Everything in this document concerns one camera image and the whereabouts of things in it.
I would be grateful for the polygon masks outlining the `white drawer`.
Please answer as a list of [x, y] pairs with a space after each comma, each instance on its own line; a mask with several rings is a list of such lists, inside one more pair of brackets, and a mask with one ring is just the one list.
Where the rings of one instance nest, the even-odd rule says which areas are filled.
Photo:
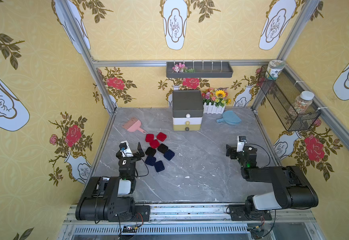
[[202, 117], [200, 118], [173, 118], [173, 125], [201, 125]]

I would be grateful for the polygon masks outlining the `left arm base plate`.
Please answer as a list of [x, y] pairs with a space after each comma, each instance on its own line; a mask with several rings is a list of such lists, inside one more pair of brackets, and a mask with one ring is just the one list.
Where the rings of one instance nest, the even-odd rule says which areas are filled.
[[150, 220], [151, 207], [149, 205], [137, 205], [133, 211], [133, 222], [148, 222]]

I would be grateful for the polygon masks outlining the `red brooch box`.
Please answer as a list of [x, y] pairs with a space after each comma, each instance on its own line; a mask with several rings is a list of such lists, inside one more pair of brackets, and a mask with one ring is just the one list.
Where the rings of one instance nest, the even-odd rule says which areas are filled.
[[147, 143], [152, 142], [154, 139], [155, 139], [155, 135], [154, 134], [146, 134], [145, 141]]
[[153, 149], [157, 149], [160, 146], [160, 142], [157, 139], [154, 139], [150, 142], [150, 147]]
[[167, 139], [167, 137], [168, 136], [166, 134], [162, 133], [162, 132], [157, 134], [157, 140], [159, 140], [161, 142], [164, 142]]

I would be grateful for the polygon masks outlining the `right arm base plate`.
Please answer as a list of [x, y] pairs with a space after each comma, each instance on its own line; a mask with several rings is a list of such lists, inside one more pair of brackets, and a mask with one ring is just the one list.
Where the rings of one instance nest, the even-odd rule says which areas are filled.
[[232, 221], [271, 221], [271, 212], [256, 210], [245, 205], [229, 205], [226, 212]]

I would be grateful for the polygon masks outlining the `grey top drawer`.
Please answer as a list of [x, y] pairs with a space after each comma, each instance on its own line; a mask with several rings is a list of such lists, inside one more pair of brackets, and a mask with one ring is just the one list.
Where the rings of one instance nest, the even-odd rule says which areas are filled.
[[174, 118], [200, 118], [203, 117], [203, 109], [201, 110], [175, 110], [173, 109]]

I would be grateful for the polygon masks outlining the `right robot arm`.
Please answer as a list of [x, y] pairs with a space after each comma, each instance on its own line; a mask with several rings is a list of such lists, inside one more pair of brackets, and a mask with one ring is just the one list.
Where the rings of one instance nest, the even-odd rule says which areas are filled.
[[257, 149], [248, 145], [244, 145], [241, 151], [226, 145], [226, 156], [240, 163], [241, 175], [247, 182], [272, 185], [270, 193], [248, 196], [244, 205], [230, 205], [228, 210], [233, 221], [271, 220], [270, 211], [305, 210], [318, 206], [318, 195], [299, 167], [259, 168]]

